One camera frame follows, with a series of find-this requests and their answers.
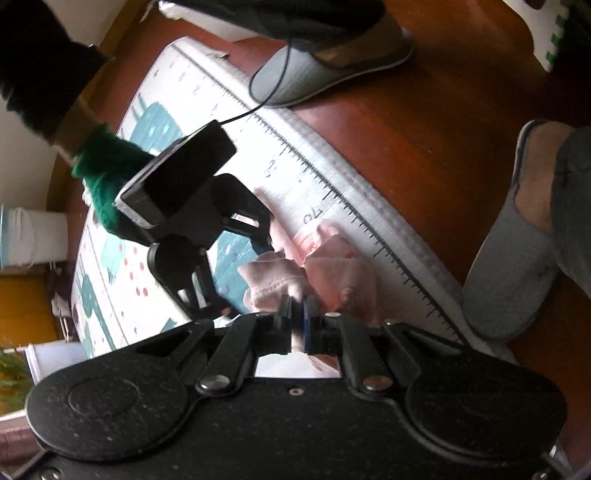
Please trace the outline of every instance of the white bucket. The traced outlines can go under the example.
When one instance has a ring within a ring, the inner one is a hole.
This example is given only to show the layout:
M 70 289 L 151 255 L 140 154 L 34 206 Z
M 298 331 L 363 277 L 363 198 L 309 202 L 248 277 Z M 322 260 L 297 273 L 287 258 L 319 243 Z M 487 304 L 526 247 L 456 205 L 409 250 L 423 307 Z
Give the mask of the white bucket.
M 9 209 L 4 205 L 1 212 L 0 268 L 66 260 L 65 213 Z
M 86 360 L 81 343 L 64 340 L 28 345 L 25 354 L 35 385 L 53 372 Z

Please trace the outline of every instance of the black cable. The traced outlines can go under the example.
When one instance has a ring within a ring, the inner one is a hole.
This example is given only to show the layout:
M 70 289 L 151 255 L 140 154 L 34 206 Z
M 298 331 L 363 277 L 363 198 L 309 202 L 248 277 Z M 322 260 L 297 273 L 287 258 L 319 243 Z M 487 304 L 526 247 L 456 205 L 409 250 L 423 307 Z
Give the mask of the black cable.
M 273 91 L 267 96 L 267 98 L 265 98 L 258 106 L 254 107 L 252 110 L 249 110 L 248 112 L 243 113 L 242 115 L 235 116 L 234 118 L 231 118 L 229 120 L 224 120 L 223 122 L 220 122 L 220 125 L 227 125 L 229 123 L 235 122 L 236 120 L 240 120 L 241 118 L 252 115 L 253 113 L 258 112 L 266 104 L 268 104 L 269 101 L 273 98 L 273 96 L 277 93 L 277 91 L 279 90 L 279 87 L 281 86 L 281 84 L 283 83 L 283 80 L 285 79 L 285 75 L 287 74 L 287 67 L 289 66 L 289 63 L 290 63 L 290 55 L 291 55 L 291 39 L 289 39 L 287 41 L 287 55 L 285 56 L 285 64 L 283 65 L 283 71 L 281 72 L 281 76 L 279 77 L 279 81 L 277 82 L 277 85 L 275 85 L 275 88 L 273 88 Z

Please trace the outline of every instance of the yellow wall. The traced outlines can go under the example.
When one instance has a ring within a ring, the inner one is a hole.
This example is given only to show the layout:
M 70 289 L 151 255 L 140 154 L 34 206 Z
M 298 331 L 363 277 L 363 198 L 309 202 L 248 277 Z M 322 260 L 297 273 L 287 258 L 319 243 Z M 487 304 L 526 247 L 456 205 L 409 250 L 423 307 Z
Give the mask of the yellow wall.
M 56 339 L 43 277 L 0 276 L 0 346 L 14 348 Z

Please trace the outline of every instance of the foot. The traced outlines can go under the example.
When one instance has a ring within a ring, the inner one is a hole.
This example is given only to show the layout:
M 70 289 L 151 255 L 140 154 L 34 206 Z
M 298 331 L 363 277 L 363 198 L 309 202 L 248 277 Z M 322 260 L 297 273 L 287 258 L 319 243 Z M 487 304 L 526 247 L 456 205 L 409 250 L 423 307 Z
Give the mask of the foot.
M 342 69 L 392 55 L 407 42 L 396 19 L 386 12 L 378 23 L 360 37 L 316 52 L 314 56 L 329 67 Z
M 556 154 L 573 131 L 573 127 L 559 122 L 540 125 L 530 133 L 524 154 L 515 207 L 527 222 L 547 235 L 552 232 L 550 198 Z

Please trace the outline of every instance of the green fuzzy glove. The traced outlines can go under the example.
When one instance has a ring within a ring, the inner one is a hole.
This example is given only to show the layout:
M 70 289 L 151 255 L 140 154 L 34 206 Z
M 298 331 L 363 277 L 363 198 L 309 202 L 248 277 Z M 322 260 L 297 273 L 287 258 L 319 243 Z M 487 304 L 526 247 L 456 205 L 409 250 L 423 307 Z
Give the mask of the green fuzzy glove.
M 115 208 L 123 186 L 154 157 L 136 145 L 118 138 L 103 124 L 96 128 L 77 155 L 72 176 L 83 179 L 90 192 L 100 224 L 109 233 L 149 245 L 139 227 Z

